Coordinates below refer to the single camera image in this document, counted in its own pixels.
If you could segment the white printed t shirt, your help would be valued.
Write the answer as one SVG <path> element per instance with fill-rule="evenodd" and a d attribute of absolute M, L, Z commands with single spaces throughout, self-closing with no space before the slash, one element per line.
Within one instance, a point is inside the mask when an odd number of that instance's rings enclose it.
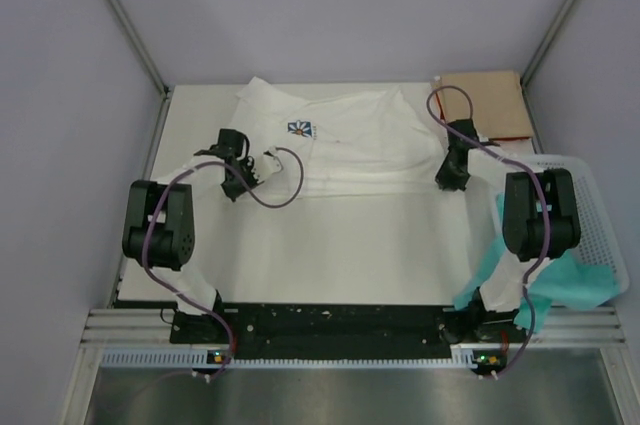
<path fill-rule="evenodd" d="M 237 95 L 230 128 L 253 156 L 284 147 L 281 172 L 259 186 L 266 199 L 421 193 L 444 151 L 399 86 L 319 100 L 253 78 Z"/>

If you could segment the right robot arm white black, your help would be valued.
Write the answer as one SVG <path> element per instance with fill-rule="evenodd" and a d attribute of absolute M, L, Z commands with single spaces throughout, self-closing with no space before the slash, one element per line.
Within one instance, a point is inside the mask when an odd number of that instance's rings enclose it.
<path fill-rule="evenodd" d="M 479 140 L 470 119 L 445 125 L 447 152 L 436 173 L 439 189 L 464 192 L 482 181 L 502 199 L 498 224 L 505 250 L 463 307 L 469 333 L 487 341 L 516 311 L 529 286 L 551 262 L 578 246 L 581 225 L 573 177 L 565 168 L 539 169 Z"/>

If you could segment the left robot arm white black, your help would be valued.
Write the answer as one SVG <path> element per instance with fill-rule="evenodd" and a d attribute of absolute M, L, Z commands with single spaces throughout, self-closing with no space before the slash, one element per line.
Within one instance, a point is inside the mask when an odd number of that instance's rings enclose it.
<path fill-rule="evenodd" d="M 223 129 L 217 142 L 197 151 L 181 167 L 156 180 L 137 180 L 129 189 L 122 250 L 145 274 L 172 293 L 205 341 L 226 332 L 225 315 L 215 310 L 218 291 L 190 263 L 195 250 L 197 196 L 218 187 L 236 200 L 258 186 L 249 138 Z"/>

